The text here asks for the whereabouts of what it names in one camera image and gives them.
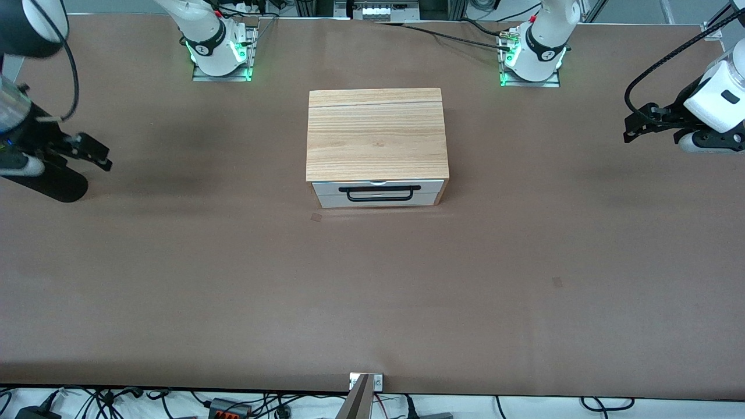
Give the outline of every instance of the brown table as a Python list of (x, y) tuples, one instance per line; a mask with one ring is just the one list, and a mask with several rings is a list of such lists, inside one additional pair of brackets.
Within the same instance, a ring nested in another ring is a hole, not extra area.
[[(167, 16), (71, 25), (66, 130), (114, 168), (74, 164), (75, 204), (0, 182), (0, 382), (341, 391), (381, 371), (387, 391), (742, 397), (745, 162), (621, 139), (625, 86), (698, 28), (581, 26), (562, 88), (525, 89), (492, 51), (366, 22), (276, 22), (246, 84), (192, 83)], [(718, 54), (700, 42), (635, 102)], [(61, 113), (67, 68), (20, 81)], [(431, 86), (443, 202), (316, 208), (308, 91)]]

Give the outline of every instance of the red wire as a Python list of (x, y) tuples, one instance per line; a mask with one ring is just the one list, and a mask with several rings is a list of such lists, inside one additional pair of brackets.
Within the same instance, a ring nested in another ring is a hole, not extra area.
[(388, 412), (385, 411), (385, 406), (383, 406), (383, 400), (380, 400), (380, 396), (377, 394), (375, 395), (375, 398), (378, 399), (378, 404), (380, 405), (380, 409), (383, 411), (383, 415), (385, 416), (385, 419), (388, 419)]

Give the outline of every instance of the drawer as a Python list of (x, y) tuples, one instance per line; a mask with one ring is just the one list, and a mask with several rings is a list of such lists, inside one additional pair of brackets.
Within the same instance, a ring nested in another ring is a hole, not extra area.
[[(370, 188), (375, 186), (418, 186), (415, 195), (437, 194), (443, 188), (444, 180), (389, 180), (389, 181), (371, 181), (371, 182), (313, 182), (313, 189), (316, 195), (343, 195), (346, 198), (346, 192), (339, 188)], [(354, 196), (368, 192), (353, 192)]]
[(384, 200), (383, 197), (372, 197), (365, 196), (362, 194), (351, 194), (352, 198), (381, 198), (381, 200), (375, 199), (374, 201), (350, 201), (346, 193), (343, 195), (318, 195), (318, 201), (322, 208), (341, 208), (341, 207), (409, 207), (416, 205), (434, 205), (437, 199), (437, 193), (434, 194), (417, 194), (414, 192), (411, 199), (406, 201), (391, 201)]

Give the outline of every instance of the handle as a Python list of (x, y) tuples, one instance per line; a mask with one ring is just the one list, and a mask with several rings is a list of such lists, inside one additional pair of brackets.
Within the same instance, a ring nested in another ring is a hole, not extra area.
[[(356, 188), (341, 187), (339, 192), (346, 192), (346, 199), (351, 202), (389, 202), (389, 201), (409, 201), (414, 197), (414, 191), (420, 190), (422, 187), (419, 185), (411, 186), (359, 186)], [(409, 191), (409, 195), (406, 196), (390, 196), (390, 197), (370, 197), (370, 198), (355, 198), (351, 194), (352, 192), (396, 192), (396, 191)]]

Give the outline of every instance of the wooden cabinet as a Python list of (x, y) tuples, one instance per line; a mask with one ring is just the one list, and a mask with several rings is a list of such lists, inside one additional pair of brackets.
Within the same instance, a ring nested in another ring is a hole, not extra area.
[(310, 93), (305, 180), (322, 207), (437, 205), (449, 178), (440, 89)]

